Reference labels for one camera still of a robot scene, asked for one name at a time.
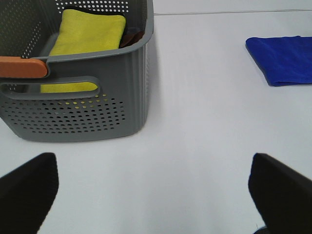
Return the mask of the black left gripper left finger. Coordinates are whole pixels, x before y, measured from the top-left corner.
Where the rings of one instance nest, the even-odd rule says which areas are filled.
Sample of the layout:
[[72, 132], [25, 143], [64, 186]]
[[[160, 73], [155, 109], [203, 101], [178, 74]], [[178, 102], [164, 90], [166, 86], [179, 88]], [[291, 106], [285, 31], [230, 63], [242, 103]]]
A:
[[42, 153], [0, 178], [0, 232], [36, 234], [59, 189], [54, 153]]

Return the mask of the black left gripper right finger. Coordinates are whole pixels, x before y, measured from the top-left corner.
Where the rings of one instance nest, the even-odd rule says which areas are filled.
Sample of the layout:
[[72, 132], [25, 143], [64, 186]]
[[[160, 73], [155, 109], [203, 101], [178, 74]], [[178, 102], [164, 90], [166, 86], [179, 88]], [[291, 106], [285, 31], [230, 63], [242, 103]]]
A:
[[312, 181], [264, 153], [253, 156], [248, 189], [265, 226], [257, 234], [310, 234]]

